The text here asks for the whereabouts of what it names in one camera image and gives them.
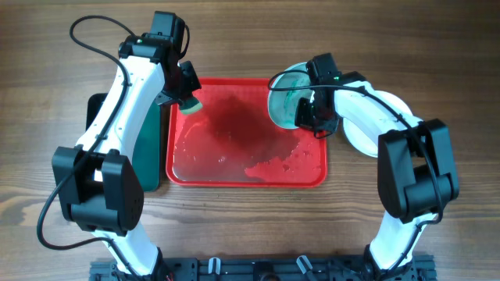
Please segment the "red plastic tray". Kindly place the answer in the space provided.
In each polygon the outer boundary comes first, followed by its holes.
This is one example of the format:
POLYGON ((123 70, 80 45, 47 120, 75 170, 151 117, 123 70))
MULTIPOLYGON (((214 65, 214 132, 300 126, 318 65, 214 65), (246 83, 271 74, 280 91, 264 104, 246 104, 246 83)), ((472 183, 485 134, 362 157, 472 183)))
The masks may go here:
POLYGON ((166 175, 190 187, 314 188, 327 177, 327 142, 278 127, 262 78, 203 77, 202 108, 170 110, 166 175))

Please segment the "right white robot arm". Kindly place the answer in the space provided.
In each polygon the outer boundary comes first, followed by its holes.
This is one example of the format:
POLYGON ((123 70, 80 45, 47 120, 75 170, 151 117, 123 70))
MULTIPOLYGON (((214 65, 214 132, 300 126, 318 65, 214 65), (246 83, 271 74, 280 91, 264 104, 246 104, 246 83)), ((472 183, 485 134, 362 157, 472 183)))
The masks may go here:
POLYGON ((377 190, 385 213, 366 258, 379 279, 395 276, 413 261, 413 249, 428 225, 443 218, 447 203, 459 195, 448 127, 439 119, 423 121, 394 95, 376 91, 358 73, 331 84, 298 80, 287 91, 284 111, 295 125, 312 128, 317 109, 327 103, 352 126, 349 141, 377 158, 377 190))

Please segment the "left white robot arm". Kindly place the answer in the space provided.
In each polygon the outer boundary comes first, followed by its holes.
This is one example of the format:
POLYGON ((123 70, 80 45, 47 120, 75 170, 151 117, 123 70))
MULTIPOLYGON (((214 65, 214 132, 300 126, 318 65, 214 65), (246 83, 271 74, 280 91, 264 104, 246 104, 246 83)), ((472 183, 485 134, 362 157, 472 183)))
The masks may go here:
POLYGON ((144 191, 132 166, 138 135, 153 102, 178 104, 193 113, 201 85, 190 62, 188 42, 161 32, 131 35, 114 60, 115 80, 95 119, 72 148, 52 157, 56 188, 65 220, 93 234, 116 259, 120 277, 168 280, 161 250, 140 222, 144 191))

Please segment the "teal plate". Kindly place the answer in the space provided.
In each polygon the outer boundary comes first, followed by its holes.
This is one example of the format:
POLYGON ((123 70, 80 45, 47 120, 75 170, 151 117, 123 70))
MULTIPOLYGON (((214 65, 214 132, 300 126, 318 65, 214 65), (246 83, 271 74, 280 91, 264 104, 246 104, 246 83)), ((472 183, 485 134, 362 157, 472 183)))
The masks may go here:
POLYGON ((279 75, 272 83, 272 88, 293 88, 293 91, 270 91, 268 95, 268 113, 271 120, 286 130, 298 129, 295 125, 295 112, 299 98, 309 98, 314 90, 295 90, 296 87, 309 86, 309 76, 305 62, 297 63, 287 68, 291 73, 279 75))
POLYGON ((351 145, 365 155, 378 156, 378 137, 389 130, 405 130, 383 105, 352 91, 341 91, 338 113, 343 119, 345 136, 351 145))

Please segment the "black mounting rail base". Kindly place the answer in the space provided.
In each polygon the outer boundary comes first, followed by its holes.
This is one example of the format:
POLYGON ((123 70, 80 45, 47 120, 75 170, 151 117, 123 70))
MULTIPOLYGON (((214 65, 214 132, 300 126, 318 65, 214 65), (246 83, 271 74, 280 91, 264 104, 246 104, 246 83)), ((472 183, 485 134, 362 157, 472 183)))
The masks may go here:
MULTIPOLYGON (((330 258, 295 259, 230 259, 164 258, 169 275, 164 280, 373 280, 374 268, 365 263, 362 255, 343 255, 330 258)), ((399 274, 386 280, 436 281, 433 256, 414 256, 398 269, 399 274)), ((121 272, 114 261, 91 263, 88 280, 134 280, 121 272)))

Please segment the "green yellow sponge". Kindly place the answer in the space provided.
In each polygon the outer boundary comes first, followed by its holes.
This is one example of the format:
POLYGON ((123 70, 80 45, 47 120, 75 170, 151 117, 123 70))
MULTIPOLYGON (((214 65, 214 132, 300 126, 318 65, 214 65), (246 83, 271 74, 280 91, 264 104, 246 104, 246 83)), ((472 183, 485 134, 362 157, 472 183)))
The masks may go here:
POLYGON ((196 97, 189 97, 180 103, 179 110, 184 115, 190 115, 198 112, 202 107, 202 103, 196 97))

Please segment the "black tray with water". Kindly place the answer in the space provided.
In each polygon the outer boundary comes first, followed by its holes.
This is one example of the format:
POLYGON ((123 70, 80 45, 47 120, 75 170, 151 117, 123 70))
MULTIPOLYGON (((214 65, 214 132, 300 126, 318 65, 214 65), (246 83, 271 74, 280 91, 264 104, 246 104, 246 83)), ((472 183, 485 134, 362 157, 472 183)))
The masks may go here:
POLYGON ((144 192, 155 191, 160 181, 161 108, 151 103, 134 145, 132 166, 144 192))

